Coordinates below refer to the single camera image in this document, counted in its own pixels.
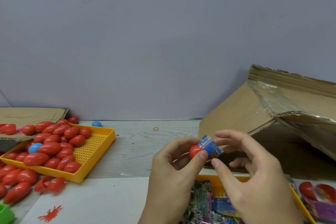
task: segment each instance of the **blue toy packet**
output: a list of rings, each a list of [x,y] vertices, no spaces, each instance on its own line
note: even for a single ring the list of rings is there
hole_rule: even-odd
[[[198,146],[208,152],[210,159],[217,158],[220,154],[222,154],[222,151],[218,145],[215,144],[215,142],[208,135],[202,137],[198,143]]]

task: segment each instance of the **green plastic object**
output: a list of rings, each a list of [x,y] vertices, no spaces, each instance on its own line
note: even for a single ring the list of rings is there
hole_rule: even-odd
[[[0,204],[0,224],[9,224],[15,219],[15,215],[8,205]]]

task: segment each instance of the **red paint splatter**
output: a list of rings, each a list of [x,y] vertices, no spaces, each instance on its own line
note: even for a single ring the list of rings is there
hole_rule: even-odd
[[[54,209],[52,211],[50,211],[50,209],[48,210],[47,215],[42,215],[42,216],[38,217],[37,219],[44,220],[44,222],[49,222],[49,221],[53,220],[54,218],[56,218],[60,209],[61,209],[61,205],[57,208],[56,208],[56,206],[54,206]]]

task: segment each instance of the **paper sheet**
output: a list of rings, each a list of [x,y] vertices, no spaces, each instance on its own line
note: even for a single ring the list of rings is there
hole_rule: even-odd
[[[148,177],[87,179],[69,183],[57,196],[42,195],[21,224],[45,223],[38,217],[61,205],[52,224],[137,223],[144,208]]]

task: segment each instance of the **fingernail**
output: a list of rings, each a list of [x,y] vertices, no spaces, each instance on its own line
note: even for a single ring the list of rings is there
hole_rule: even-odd
[[[220,160],[218,158],[213,158],[211,164],[214,168],[218,167]]]
[[[201,151],[201,153],[199,154],[200,157],[203,159],[203,160],[207,160],[208,159],[208,153],[206,151]]]

